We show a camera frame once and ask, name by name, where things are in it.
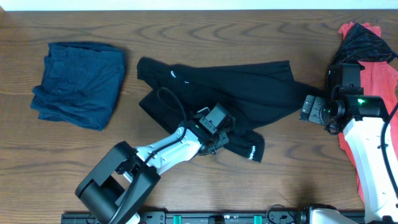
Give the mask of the black shirt with white logo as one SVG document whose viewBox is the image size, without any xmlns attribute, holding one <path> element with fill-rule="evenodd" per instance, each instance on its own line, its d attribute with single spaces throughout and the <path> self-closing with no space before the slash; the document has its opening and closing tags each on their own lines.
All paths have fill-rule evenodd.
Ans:
<svg viewBox="0 0 398 224">
<path fill-rule="evenodd" d="M 254 129 L 300 110 L 307 95 L 324 94 L 296 82 L 288 61 L 195 68 L 142 57 L 137 77 L 152 88 L 140 107 L 168 133 L 220 103 L 236 118 L 224 148 L 256 162 L 262 161 L 265 142 Z"/>
</svg>

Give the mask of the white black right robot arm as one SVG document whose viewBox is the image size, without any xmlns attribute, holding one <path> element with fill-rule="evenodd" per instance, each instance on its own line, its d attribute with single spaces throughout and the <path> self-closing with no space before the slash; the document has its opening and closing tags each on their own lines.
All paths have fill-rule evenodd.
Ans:
<svg viewBox="0 0 398 224">
<path fill-rule="evenodd" d="M 397 158 L 392 113 L 380 96 L 364 94 L 361 66 L 343 63 L 326 76 L 327 95 L 307 95 L 300 119 L 342 133 L 363 191 L 365 223 L 397 223 Z"/>
</svg>

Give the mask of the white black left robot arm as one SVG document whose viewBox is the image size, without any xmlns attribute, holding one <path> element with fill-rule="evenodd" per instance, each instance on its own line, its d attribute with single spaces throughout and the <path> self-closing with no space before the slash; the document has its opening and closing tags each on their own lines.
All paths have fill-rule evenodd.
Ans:
<svg viewBox="0 0 398 224">
<path fill-rule="evenodd" d="M 82 180 L 75 195 L 99 223 L 139 223 L 138 210 L 161 175 L 200 151 L 228 142 L 232 125 L 209 132 L 198 121 L 184 121 L 173 134 L 147 146 L 120 142 Z"/>
</svg>

